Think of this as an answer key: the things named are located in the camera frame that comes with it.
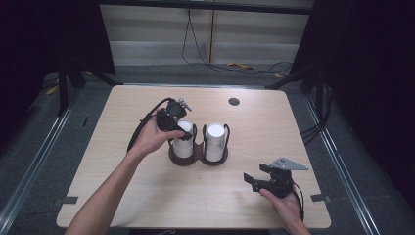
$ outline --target white cylinder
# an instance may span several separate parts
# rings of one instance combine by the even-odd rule
[[[209,150],[206,151],[205,158],[210,162],[218,162],[223,157],[223,150],[220,152],[211,152]]]
[[[207,127],[207,151],[223,152],[225,149],[225,128],[222,124],[214,123]]]
[[[189,148],[177,148],[173,145],[173,151],[178,158],[186,159],[193,155],[193,145]]]
[[[193,131],[193,124],[188,120],[180,120],[177,124],[183,128],[184,131],[190,132],[191,134]],[[173,145],[177,148],[184,148],[187,149],[189,147],[193,147],[193,136],[189,140],[181,140],[181,139],[173,139]]]

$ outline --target black curtain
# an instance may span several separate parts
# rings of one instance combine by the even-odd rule
[[[370,155],[415,209],[415,15],[409,1],[355,1],[326,68]]]
[[[0,46],[2,146],[21,125],[45,75],[58,72],[63,58],[115,74],[98,2],[1,0]]]

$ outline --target wire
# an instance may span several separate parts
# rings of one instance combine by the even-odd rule
[[[323,127],[325,126],[325,124],[327,123],[327,120],[329,118],[329,114],[331,111],[331,106],[332,106],[332,102],[333,102],[333,92],[329,89],[329,86],[326,84],[326,106],[327,106],[327,110],[326,110],[326,114],[324,115],[324,117],[320,120],[320,122],[318,122],[317,124],[315,124],[314,126],[308,128],[307,130],[304,130],[301,132],[301,135],[304,135],[307,132],[307,135],[302,136],[302,139],[305,140],[306,138],[310,137],[310,139],[308,139],[305,143],[304,146],[308,145],[317,135],[318,133],[320,133],[320,131],[323,129]]]
[[[301,188],[298,186],[297,183],[293,182],[294,185],[296,185],[296,187],[300,190],[300,194],[301,194],[301,200],[299,197],[299,194],[297,194],[297,192],[293,189],[293,194],[297,199],[297,202],[299,203],[300,206],[300,217],[301,220],[304,221],[304,195],[302,194],[302,190]]]
[[[167,102],[167,101],[170,102],[172,100],[173,99],[171,98],[165,98],[161,100],[149,113],[146,114],[146,116],[143,119],[140,120],[141,121],[140,124],[135,129],[134,133],[131,136],[130,142],[128,143],[127,152],[132,148],[132,146],[135,143],[135,140],[137,139],[138,135],[141,132],[141,129],[143,129],[147,121],[149,121],[149,119],[153,116],[153,113],[156,111],[156,109],[160,107],[164,102]]]
[[[210,68],[210,69],[212,69],[214,71],[234,71],[234,72],[239,72],[239,73],[243,73],[243,74],[250,74],[250,75],[263,74],[263,73],[278,73],[278,72],[283,72],[283,71],[287,71],[293,65],[292,62],[278,62],[278,63],[275,63],[275,64],[271,65],[271,67],[268,68],[268,70],[261,71],[261,70],[232,70],[232,69],[229,69],[229,68],[224,68],[224,67],[221,67],[221,66],[216,66],[216,65],[208,64],[204,60],[204,58],[202,56],[202,53],[199,50],[198,40],[196,39],[195,30],[193,29],[193,24],[192,24],[192,18],[190,16],[190,9],[187,9],[187,16],[188,16],[188,20],[187,20],[187,25],[186,25],[186,33],[185,33],[185,37],[184,37],[184,41],[183,41],[182,58],[183,58],[183,61],[186,62],[189,65],[205,65],[205,66],[207,66],[208,68]],[[184,57],[184,52],[185,52],[185,49],[186,49],[186,41],[187,41],[189,27],[192,30],[193,38],[194,38],[194,41],[195,41],[195,44],[196,44],[196,49],[198,51],[198,54],[199,54],[200,59],[202,60],[202,63],[191,63],[191,62],[187,61],[186,58]],[[277,70],[277,71],[271,71],[272,68],[274,68],[275,66],[277,66],[277,65],[285,65],[285,64],[288,64],[288,66],[285,67],[284,69]]]

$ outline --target finger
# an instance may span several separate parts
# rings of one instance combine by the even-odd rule
[[[158,107],[153,113],[152,116],[156,115],[160,110],[162,110],[161,107]]]
[[[269,202],[271,202],[272,205],[274,205],[275,209],[278,209],[279,206],[282,204],[279,198],[277,198],[275,195],[273,195],[266,189],[260,189],[259,194],[266,198]]]
[[[167,139],[176,139],[184,136],[184,131],[182,130],[172,130],[165,133]]]

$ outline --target wrist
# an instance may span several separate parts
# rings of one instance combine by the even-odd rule
[[[142,148],[139,148],[137,145],[133,146],[126,155],[127,158],[138,161],[138,163],[140,163],[146,156],[147,154],[144,153]]]
[[[285,227],[287,232],[291,235],[309,235],[310,232],[305,224],[301,221]]]

